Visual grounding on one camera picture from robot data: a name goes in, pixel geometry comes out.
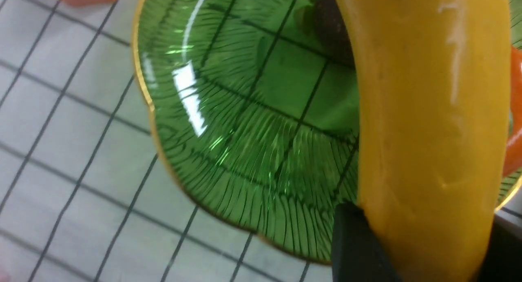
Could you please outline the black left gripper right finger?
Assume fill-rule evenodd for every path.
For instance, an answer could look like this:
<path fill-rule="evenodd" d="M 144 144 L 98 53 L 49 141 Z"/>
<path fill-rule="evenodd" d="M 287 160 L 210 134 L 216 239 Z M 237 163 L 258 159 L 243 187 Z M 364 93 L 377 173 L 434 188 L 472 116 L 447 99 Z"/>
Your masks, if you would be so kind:
<path fill-rule="evenodd" d="M 478 282 L 522 280 L 522 230 L 502 217 L 494 217 L 488 252 Z"/>

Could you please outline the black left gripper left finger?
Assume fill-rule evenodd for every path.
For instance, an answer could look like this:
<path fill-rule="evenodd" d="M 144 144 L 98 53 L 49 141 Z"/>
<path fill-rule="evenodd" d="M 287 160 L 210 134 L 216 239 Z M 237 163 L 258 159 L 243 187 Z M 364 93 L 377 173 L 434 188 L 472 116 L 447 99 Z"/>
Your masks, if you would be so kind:
<path fill-rule="evenodd" d="M 334 282 L 401 282 L 362 209 L 342 203 L 334 212 L 332 230 Z"/>

